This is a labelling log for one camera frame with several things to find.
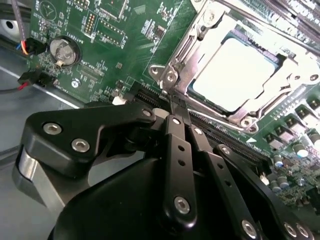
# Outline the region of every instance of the screw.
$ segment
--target screw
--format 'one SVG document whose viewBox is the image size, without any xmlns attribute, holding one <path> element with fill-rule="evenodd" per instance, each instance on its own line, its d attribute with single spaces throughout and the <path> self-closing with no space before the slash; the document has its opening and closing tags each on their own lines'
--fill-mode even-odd
<svg viewBox="0 0 320 240">
<path fill-rule="evenodd" d="M 248 222 L 247 220 L 243 220 L 241 222 L 242 228 L 245 231 L 245 233 L 252 239 L 257 238 L 257 231 L 255 230 L 254 226 Z"/>
<path fill-rule="evenodd" d="M 178 120 L 178 119 L 176 119 L 176 118 L 174 118 L 173 120 L 172 120 L 175 124 L 180 124 L 180 121 Z"/>
<path fill-rule="evenodd" d="M 152 114 L 151 114 L 149 111 L 147 111 L 147 110 L 143 110 L 142 112 L 143 112 L 143 114 L 146 115 L 147 117 L 150 117 L 150 116 L 152 115 Z"/>
<path fill-rule="evenodd" d="M 194 131 L 199 134 L 199 135 L 202 135 L 202 131 L 199 129 L 199 128 L 195 128 Z"/>
<path fill-rule="evenodd" d="M 222 151 L 225 153 L 225 154 L 230 154 L 230 151 L 228 150 L 228 148 L 226 147 L 222 147 Z"/>
<path fill-rule="evenodd" d="M 58 135 L 62 132 L 62 128 L 53 122 L 49 122 L 43 126 L 43 130 L 46 134 L 49 135 Z"/>
<path fill-rule="evenodd" d="M 156 69 L 155 67 L 153 67 L 151 69 L 151 72 L 154 74 L 154 75 L 157 75 L 159 72 L 158 72 L 158 69 Z"/>
<path fill-rule="evenodd" d="M 72 141 L 71 146 L 73 150 L 79 153 L 86 153 L 90 149 L 90 144 L 81 138 L 77 138 Z"/>
<path fill-rule="evenodd" d="M 250 117 L 245 117 L 244 119 L 241 120 L 240 125 L 242 127 L 248 127 L 252 124 L 252 119 Z"/>
<path fill-rule="evenodd" d="M 80 85 L 81 85 L 81 82 L 80 82 L 80 80 L 78 80 L 78 79 L 75 79 L 75 80 L 73 80 L 73 81 L 71 82 L 71 86 L 72 86 L 74 89 L 80 87 Z"/>
<path fill-rule="evenodd" d="M 203 14 L 204 26 L 207 28 L 212 27 L 215 24 L 215 12 L 213 9 L 207 9 Z"/>
<path fill-rule="evenodd" d="M 311 77 L 310 77 L 310 81 L 315 81 L 319 78 L 319 75 L 318 74 L 313 74 Z"/>
<path fill-rule="evenodd" d="M 297 237 L 296 231 L 288 223 L 284 223 L 285 230 L 294 238 Z"/>
<path fill-rule="evenodd" d="M 174 199 L 174 206 L 181 214 L 188 214 L 190 212 L 190 205 L 187 200 L 181 196 Z"/>
<path fill-rule="evenodd" d="M 177 76 L 176 74 L 173 72 L 173 71 L 169 71 L 166 75 L 166 79 L 169 81 L 169 82 L 173 82 L 175 80 L 177 80 Z"/>
<path fill-rule="evenodd" d="M 296 228 L 299 230 L 299 232 L 300 232 L 303 236 L 305 236 L 306 238 L 309 237 L 309 233 L 308 233 L 299 223 L 296 224 Z"/>
</svg>

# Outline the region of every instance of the capacitor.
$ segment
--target capacitor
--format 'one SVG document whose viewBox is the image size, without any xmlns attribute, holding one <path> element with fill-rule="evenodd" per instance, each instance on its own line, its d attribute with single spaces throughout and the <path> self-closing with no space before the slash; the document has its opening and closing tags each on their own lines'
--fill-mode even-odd
<svg viewBox="0 0 320 240">
<path fill-rule="evenodd" d="M 279 187 L 278 182 L 276 180 L 270 182 L 270 188 L 272 192 L 274 192 L 275 194 L 281 191 L 281 187 Z"/>
<path fill-rule="evenodd" d="M 300 158 L 306 158 L 309 155 L 305 146 L 303 146 L 301 143 L 294 145 L 293 150 Z"/>
<path fill-rule="evenodd" d="M 314 145 L 314 148 L 320 151 L 320 135 L 318 133 L 311 134 L 309 139 Z"/>
<path fill-rule="evenodd" d="M 280 155 L 276 155 L 273 157 L 273 163 L 277 168 L 281 168 L 284 165 Z"/>
<path fill-rule="evenodd" d="M 289 183 L 288 183 L 288 180 L 287 180 L 286 176 L 278 177 L 277 181 L 278 181 L 278 184 L 279 184 L 280 188 L 285 189 L 285 188 L 289 187 Z"/>
</svg>

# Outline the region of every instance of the metal rivet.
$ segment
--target metal rivet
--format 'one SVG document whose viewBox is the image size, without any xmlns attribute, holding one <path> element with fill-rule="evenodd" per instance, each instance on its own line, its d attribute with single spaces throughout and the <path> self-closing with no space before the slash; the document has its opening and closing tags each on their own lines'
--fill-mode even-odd
<svg viewBox="0 0 320 240">
<path fill-rule="evenodd" d="M 290 226 L 288 223 L 284 223 L 284 227 L 286 229 L 286 231 L 294 238 L 297 237 L 297 232 L 293 229 L 292 226 Z"/>
<path fill-rule="evenodd" d="M 190 205 L 187 200 L 181 196 L 174 199 L 174 206 L 181 214 L 188 214 L 190 212 Z"/>
<path fill-rule="evenodd" d="M 222 148 L 222 151 L 225 153 L 225 154 L 230 154 L 230 151 L 228 150 L 228 148 L 226 148 L 226 147 L 223 147 Z"/>
<path fill-rule="evenodd" d="M 144 115 L 146 115 L 147 117 L 150 117 L 152 114 L 151 112 L 149 112 L 148 110 L 143 110 L 142 111 Z"/>
<path fill-rule="evenodd" d="M 309 233 L 308 233 L 299 223 L 296 224 L 296 228 L 299 230 L 299 232 L 300 232 L 303 236 L 305 236 L 306 238 L 309 237 Z"/>
<path fill-rule="evenodd" d="M 199 134 L 199 135 L 202 135 L 202 131 L 199 129 L 199 128 L 195 128 L 194 131 Z"/>
<path fill-rule="evenodd" d="M 79 153 L 86 153 L 90 149 L 90 144 L 81 138 L 77 138 L 72 141 L 71 146 L 73 150 Z"/>
<path fill-rule="evenodd" d="M 245 233 L 252 239 L 257 238 L 257 231 L 255 230 L 254 226 L 248 222 L 247 220 L 243 220 L 241 222 L 242 228 L 245 231 Z"/>
<path fill-rule="evenodd" d="M 180 121 L 178 120 L 178 119 L 176 119 L 176 118 L 174 118 L 173 120 L 172 120 L 175 124 L 180 124 Z"/>
<path fill-rule="evenodd" d="M 62 128 L 53 122 L 49 122 L 43 126 L 43 130 L 46 134 L 49 135 L 58 135 L 62 132 Z"/>
</svg>

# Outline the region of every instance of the black cable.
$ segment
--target black cable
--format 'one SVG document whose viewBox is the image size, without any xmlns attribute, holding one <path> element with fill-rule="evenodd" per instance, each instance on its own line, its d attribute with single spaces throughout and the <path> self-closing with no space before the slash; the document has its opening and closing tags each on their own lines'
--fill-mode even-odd
<svg viewBox="0 0 320 240">
<path fill-rule="evenodd" d="M 4 89 L 4 90 L 0 90 L 0 95 L 2 94 L 13 94 L 16 92 L 19 92 L 20 90 L 16 87 L 16 88 L 12 88 L 12 89 Z"/>
</svg>

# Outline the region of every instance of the hole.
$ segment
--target hole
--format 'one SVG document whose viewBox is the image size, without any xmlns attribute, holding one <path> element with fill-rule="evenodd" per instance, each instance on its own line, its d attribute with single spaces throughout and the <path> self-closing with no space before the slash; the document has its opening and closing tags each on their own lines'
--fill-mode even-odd
<svg viewBox="0 0 320 240">
<path fill-rule="evenodd" d="M 256 130 L 257 130 L 257 129 L 256 129 L 254 126 L 249 128 L 249 131 L 250 131 L 251 133 L 255 132 Z"/>
<path fill-rule="evenodd" d="M 180 164 L 180 166 L 184 167 L 186 165 L 186 163 L 182 160 L 178 160 L 178 163 Z"/>
<path fill-rule="evenodd" d="M 79 147 L 79 148 L 84 148 L 84 147 L 86 147 L 86 145 L 85 145 L 82 141 L 78 141 L 75 145 L 76 145 L 77 147 Z"/>
<path fill-rule="evenodd" d="M 14 29 L 14 25 L 12 24 L 12 22 L 10 21 L 6 21 L 6 26 L 9 28 L 9 29 Z"/>
<path fill-rule="evenodd" d="M 227 181 L 227 180 L 224 180 L 225 184 L 231 188 L 231 182 Z"/>
<path fill-rule="evenodd" d="M 310 77 L 310 80 L 311 81 L 315 81 L 315 80 L 317 80 L 319 78 L 319 75 L 318 74 L 314 74 L 314 75 L 312 75 L 311 77 Z"/>
<path fill-rule="evenodd" d="M 182 152 L 184 152 L 185 151 L 185 148 L 183 147 L 183 146 L 178 146 L 178 149 L 180 150 L 180 151 L 182 151 Z"/>
<path fill-rule="evenodd" d="M 58 130 L 58 128 L 56 126 L 50 126 L 48 127 L 49 131 L 52 131 L 52 132 L 56 132 Z"/>
</svg>

